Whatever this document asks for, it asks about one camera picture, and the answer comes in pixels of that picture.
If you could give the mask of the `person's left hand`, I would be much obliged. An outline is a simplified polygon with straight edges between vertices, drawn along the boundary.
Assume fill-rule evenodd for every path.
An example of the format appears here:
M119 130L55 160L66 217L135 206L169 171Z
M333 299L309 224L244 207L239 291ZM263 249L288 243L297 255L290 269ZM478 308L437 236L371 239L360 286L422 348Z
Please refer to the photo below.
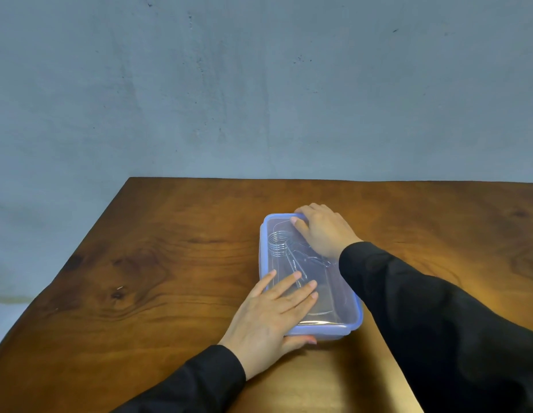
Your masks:
M247 381L292 352L284 350L284 337L307 314L280 314L279 299L295 292L287 294L300 277L299 271L293 272L276 285L268 285L260 296L248 295L220 340L240 361Z

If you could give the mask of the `person's right hand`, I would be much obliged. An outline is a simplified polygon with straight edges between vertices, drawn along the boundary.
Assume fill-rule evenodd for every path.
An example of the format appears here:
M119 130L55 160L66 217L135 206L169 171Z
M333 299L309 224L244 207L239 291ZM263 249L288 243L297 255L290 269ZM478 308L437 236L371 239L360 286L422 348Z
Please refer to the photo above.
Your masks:
M350 245L362 242L339 214L326 205L311 203L296 210L304 215L311 230L309 246L319 255L330 259L339 259L341 253Z

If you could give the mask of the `person's left forearm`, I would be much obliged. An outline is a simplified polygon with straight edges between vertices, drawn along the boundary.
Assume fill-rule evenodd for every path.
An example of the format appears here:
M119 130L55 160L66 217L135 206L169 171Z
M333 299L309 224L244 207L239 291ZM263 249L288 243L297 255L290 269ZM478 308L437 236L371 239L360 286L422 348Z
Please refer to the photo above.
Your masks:
M111 413L225 413L246 380L237 357L213 345Z

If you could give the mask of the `person's right forearm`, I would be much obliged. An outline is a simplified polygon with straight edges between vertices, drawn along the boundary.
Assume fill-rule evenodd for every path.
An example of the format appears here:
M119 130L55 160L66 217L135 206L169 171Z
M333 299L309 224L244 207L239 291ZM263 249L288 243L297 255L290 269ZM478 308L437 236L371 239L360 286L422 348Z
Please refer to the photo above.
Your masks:
M533 413L533 331L372 243L339 258L425 413Z

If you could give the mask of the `metal coil whisk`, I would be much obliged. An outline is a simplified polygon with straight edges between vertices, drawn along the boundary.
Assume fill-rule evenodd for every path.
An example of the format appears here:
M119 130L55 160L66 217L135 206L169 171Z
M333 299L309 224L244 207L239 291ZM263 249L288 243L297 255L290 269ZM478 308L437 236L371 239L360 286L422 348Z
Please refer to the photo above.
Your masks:
M303 286L303 281L307 279L307 275L298 262L297 256L292 250L292 245L294 245L293 235L288 230L273 231L268 236L268 249L272 259L272 268L277 270L279 280L299 271L301 277L296 281L296 287L299 289Z

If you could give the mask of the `metal utensil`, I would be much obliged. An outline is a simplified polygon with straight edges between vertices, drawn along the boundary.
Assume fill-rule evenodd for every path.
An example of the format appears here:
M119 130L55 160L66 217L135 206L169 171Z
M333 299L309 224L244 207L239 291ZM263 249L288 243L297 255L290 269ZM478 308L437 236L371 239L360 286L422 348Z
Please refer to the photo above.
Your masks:
M323 256L310 256L298 250L295 250L292 252L293 252L292 254L293 254L294 260L296 262L302 260L305 263L314 263L317 265L321 265L325 268L329 268L332 265L331 261L329 259L326 259Z

